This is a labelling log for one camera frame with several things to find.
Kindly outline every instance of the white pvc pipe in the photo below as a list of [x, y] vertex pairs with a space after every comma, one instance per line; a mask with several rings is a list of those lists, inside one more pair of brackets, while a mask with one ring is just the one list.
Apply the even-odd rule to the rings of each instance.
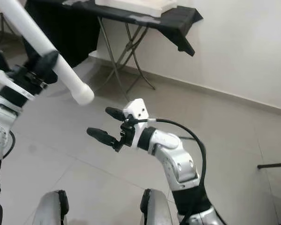
[[[56, 50], [54, 45], [17, 0], [0, 0], [0, 9], [41, 56]], [[94, 92], [87, 84], [80, 80], [61, 55], [59, 55], [53, 71], [70, 89], [73, 98], [80, 105], [86, 105], [94, 99]]]

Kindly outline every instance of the white wall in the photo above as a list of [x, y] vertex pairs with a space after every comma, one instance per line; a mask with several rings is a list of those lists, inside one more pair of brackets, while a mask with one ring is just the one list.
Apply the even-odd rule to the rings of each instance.
[[[204, 17], [187, 35], [195, 56], [178, 52], [161, 33], [149, 30], [137, 51], [141, 67], [281, 108], [281, 0], [182, 1]], [[118, 56], [127, 41], [125, 26], [104, 23]], [[97, 55], [109, 59], [102, 35]]]

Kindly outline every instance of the black table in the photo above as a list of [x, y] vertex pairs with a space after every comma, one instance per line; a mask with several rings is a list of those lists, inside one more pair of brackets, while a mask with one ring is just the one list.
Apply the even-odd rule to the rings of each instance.
[[[126, 65], [130, 57], [133, 56], [140, 73], [137, 80], [142, 77], [151, 85], [142, 73], [135, 54], [135, 49], [145, 37], [148, 28], [159, 30], [178, 47], [179, 51], [193, 56], [195, 51], [185, 36], [193, 23], [203, 19], [194, 8], [177, 7], [163, 13], [160, 18], [154, 18], [121, 9], [97, 6], [95, 0], [28, 0], [25, 8], [72, 67], [81, 63], [90, 52], [96, 50], [101, 28], [114, 67], [106, 82], [115, 74], [127, 99], [118, 70]], [[117, 62], [114, 60], [102, 18], [125, 23], [129, 42]], [[138, 25], [133, 35], [130, 33], [129, 23]], [[31, 50], [31, 47], [28, 47], [28, 55]], [[121, 61], [128, 52], [130, 52], [128, 58], [121, 65]]]

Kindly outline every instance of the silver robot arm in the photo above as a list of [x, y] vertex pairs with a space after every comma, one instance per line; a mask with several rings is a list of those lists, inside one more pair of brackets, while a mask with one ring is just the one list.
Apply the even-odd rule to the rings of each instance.
[[[117, 141], [106, 131], [95, 128], [88, 128], [87, 133], [98, 141], [111, 146], [117, 152], [123, 145], [127, 145], [134, 149], [146, 150], [149, 155], [155, 156], [163, 165], [178, 209], [178, 219], [182, 221], [190, 209], [192, 200], [197, 198], [200, 176], [192, 157], [184, 149], [180, 138], [154, 127], [148, 127], [147, 121], [155, 121], [155, 119], [148, 119], [148, 112], [142, 99], [130, 102], [124, 110], [108, 107], [105, 111], [113, 118], [124, 122], [121, 125], [121, 140]], [[148, 195], [144, 193], [143, 199], [149, 198]], [[159, 216], [153, 218], [153, 221], [156, 221]], [[205, 190], [201, 193], [187, 223], [190, 225], [225, 224], [210, 203]]]

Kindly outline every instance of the black cloth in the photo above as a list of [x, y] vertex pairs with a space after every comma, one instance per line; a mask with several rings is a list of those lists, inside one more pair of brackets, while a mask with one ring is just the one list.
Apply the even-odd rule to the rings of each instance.
[[28, 0], [26, 10], [71, 66], [79, 64], [96, 49], [99, 35], [97, 16], [159, 30], [179, 51], [193, 56], [186, 39], [192, 24], [203, 19], [195, 8], [173, 8], [160, 18], [98, 6], [95, 0], [66, 4], [65, 0]]

